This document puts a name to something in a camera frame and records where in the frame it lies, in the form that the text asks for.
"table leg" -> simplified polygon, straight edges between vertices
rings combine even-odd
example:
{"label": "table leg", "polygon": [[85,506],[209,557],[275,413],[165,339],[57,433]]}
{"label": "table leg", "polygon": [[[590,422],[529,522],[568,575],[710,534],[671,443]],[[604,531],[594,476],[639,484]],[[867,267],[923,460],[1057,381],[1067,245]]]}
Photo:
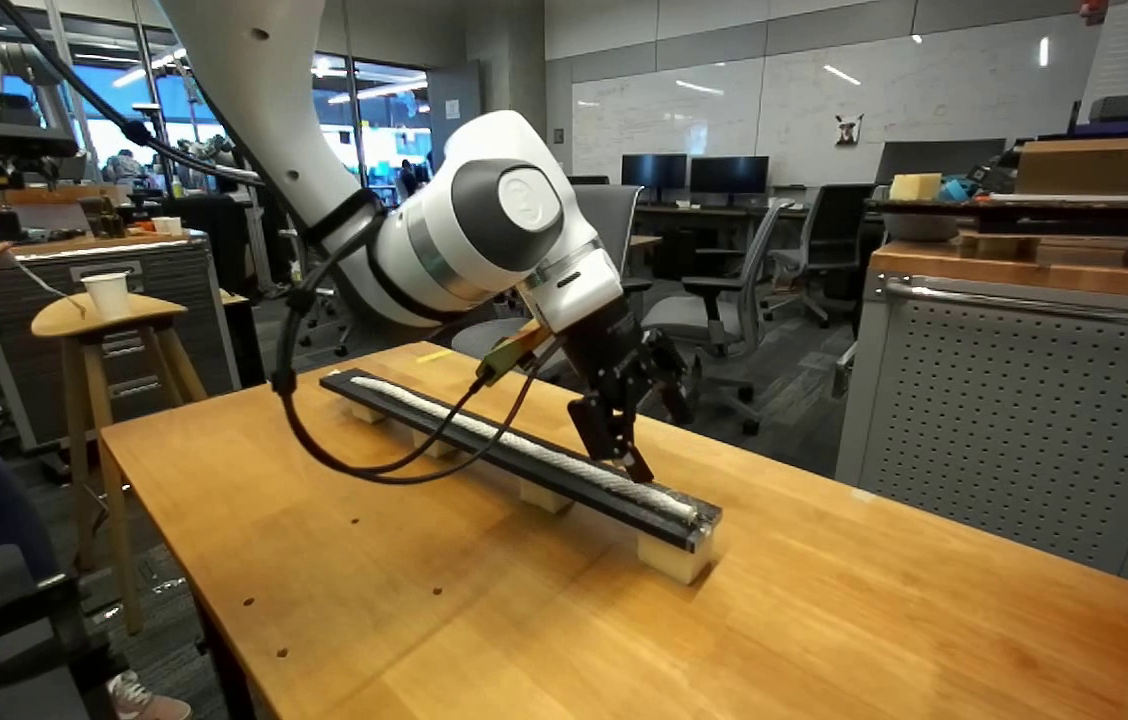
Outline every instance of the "table leg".
{"label": "table leg", "polygon": [[[85,354],[85,385],[89,385],[89,415],[91,415],[91,429],[101,433],[101,429],[116,422],[101,343],[89,343],[82,354]],[[142,632],[142,597],[137,597],[137,575],[133,575],[123,476],[119,476],[119,468],[116,468],[116,460],[105,443],[97,443],[97,464],[101,464],[116,583],[119,583],[119,601],[123,601],[123,629],[137,637]]]}
{"label": "table leg", "polygon": [[67,387],[67,464],[72,464],[72,492],[75,492],[75,571],[91,571],[91,511],[97,492],[89,484],[89,402],[85,402],[85,360],[75,349],[59,353],[66,387]]}
{"label": "table leg", "polygon": [[187,349],[182,349],[182,339],[177,339],[177,331],[168,324],[157,336],[159,336],[159,349],[165,349],[165,354],[168,354],[168,363],[177,371],[182,397],[185,401],[203,401],[209,392],[201,385],[201,371],[196,371]]}
{"label": "table leg", "polygon": [[142,329],[142,339],[150,343],[150,354],[157,363],[165,402],[168,406],[187,402],[159,331],[157,329]]}

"black cable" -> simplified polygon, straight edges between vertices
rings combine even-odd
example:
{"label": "black cable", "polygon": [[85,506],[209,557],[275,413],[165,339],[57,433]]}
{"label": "black cable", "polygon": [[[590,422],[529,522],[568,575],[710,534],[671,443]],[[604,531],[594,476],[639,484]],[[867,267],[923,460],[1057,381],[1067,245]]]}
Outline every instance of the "black cable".
{"label": "black cable", "polygon": [[290,317],[279,329],[279,343],[275,343],[275,371],[272,371],[272,392],[283,402],[290,429],[294,437],[303,443],[310,455],[316,455],[320,464],[343,473],[343,476],[362,476],[362,479],[388,479],[388,473],[419,460],[441,437],[445,429],[455,420],[455,413],[483,387],[481,381],[449,406],[449,415],[423,437],[423,443],[416,443],[414,450],[388,460],[388,464],[343,464],[334,450],[320,447],[320,440],[303,429],[303,420],[298,415],[294,392],[298,392],[298,366],[294,366],[294,349],[302,336],[303,317],[316,305],[316,287],[325,283],[325,277],[351,257],[357,249],[364,249],[385,224],[385,206],[374,213],[374,219],[364,229],[351,233],[349,245],[342,245],[310,280],[302,280],[290,292]]}
{"label": "black cable", "polygon": [[294,429],[294,437],[302,440],[302,447],[303,447],[314,460],[320,460],[325,468],[334,468],[334,473],[357,476],[357,479],[364,479],[364,484],[388,484],[388,487],[436,484],[436,479],[445,479],[445,476],[455,476],[455,473],[481,464],[481,460],[490,455],[490,447],[500,443],[500,437],[515,422],[515,415],[519,415],[519,406],[524,406],[524,401],[529,401],[529,387],[533,387],[533,381],[536,381],[536,371],[545,366],[547,354],[551,354],[551,353],[545,353],[545,354],[529,366],[529,375],[524,375],[524,385],[519,385],[519,392],[515,392],[515,402],[507,406],[507,415],[498,422],[498,433],[492,433],[471,455],[465,455],[465,460],[455,460],[455,464],[449,464],[449,468],[423,473],[423,476],[357,473],[351,464],[343,464],[342,455],[334,455],[334,450],[303,429],[303,420],[298,415],[294,397],[283,397],[283,415],[290,415],[290,429]]}
{"label": "black cable", "polygon": [[17,22],[17,31],[37,45],[37,50],[44,56],[44,64],[66,78],[72,82],[105,119],[113,119],[133,143],[143,143],[143,149],[157,149],[159,156],[177,161],[177,163],[187,163],[187,169],[201,169],[209,177],[229,177],[236,183],[256,183],[252,172],[243,169],[229,169],[229,163],[209,163],[201,156],[187,156],[173,143],[165,143],[143,119],[137,117],[123,117],[116,113],[105,94],[97,94],[85,77],[57,56],[57,49],[37,31],[37,22],[29,22],[29,14],[19,6],[14,6],[14,0],[0,0],[0,11],[8,14],[8,22]]}

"metal rail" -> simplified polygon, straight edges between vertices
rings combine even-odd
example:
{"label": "metal rail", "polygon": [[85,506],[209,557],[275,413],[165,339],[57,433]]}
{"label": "metal rail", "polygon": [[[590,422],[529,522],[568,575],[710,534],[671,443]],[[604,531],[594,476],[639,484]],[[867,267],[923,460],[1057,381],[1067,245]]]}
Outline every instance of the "metal rail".
{"label": "metal rail", "polygon": [[879,287],[884,297],[909,297],[909,298],[1128,324],[1128,308],[1080,305],[1061,297],[964,292],[964,287],[916,283],[909,277],[888,277]]}
{"label": "metal rail", "polygon": [[[388,385],[370,371],[337,371],[337,375],[325,375],[320,385],[370,406],[379,406],[393,420],[403,420],[419,433],[434,433],[441,415],[449,413],[449,402],[419,397],[414,387]],[[636,484],[557,443],[545,443],[519,433],[505,433],[498,443],[490,443],[492,437],[498,437],[498,422],[467,415],[467,413],[455,413],[455,420],[445,429],[449,443],[465,450],[483,450],[490,464],[500,464],[547,492],[579,500],[675,548],[699,548],[721,518],[717,505],[670,492],[661,484]]]}

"desk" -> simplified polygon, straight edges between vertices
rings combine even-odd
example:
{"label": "desk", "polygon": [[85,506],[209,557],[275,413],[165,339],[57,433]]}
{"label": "desk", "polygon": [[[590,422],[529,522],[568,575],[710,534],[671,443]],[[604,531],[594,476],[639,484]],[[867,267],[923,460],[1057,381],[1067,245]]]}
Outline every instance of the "desk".
{"label": "desk", "polygon": [[639,203],[636,216],[671,216],[671,219],[759,219],[763,206],[671,206],[671,203]]}
{"label": "desk", "polygon": [[[477,366],[434,343],[357,363],[445,401]],[[349,460],[399,450],[316,375],[298,402]],[[579,447],[560,387],[519,429]],[[342,479],[265,387],[105,429],[105,450],[279,715],[1128,715],[1125,579],[681,429],[639,437],[666,484],[725,506],[699,586],[490,479]]]}
{"label": "desk", "polygon": [[1067,233],[1067,236],[1128,236],[1128,196],[1057,196],[1005,190],[973,203],[947,198],[877,198],[867,213],[884,219],[975,224],[986,233]]}

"stool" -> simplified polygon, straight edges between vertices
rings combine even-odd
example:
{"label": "stool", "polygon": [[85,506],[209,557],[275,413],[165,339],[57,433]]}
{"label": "stool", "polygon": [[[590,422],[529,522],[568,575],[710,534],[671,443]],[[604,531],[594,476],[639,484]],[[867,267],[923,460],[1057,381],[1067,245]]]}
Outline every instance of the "stool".
{"label": "stool", "polygon": [[203,385],[173,331],[173,319],[185,317],[187,308],[157,297],[129,297],[129,298],[133,298],[129,317],[101,319],[89,292],[66,297],[37,312],[31,336],[57,339],[66,354],[67,450],[72,450],[72,487],[75,487],[75,569],[82,571],[91,569],[91,511],[101,505],[116,579],[119,579],[123,622],[129,632],[142,632],[133,542],[123,522],[123,484],[108,450],[97,450],[105,497],[97,497],[89,484],[89,433],[108,429],[116,420],[108,366],[105,366],[105,336],[119,329],[133,329],[142,336],[168,402],[201,401]]}

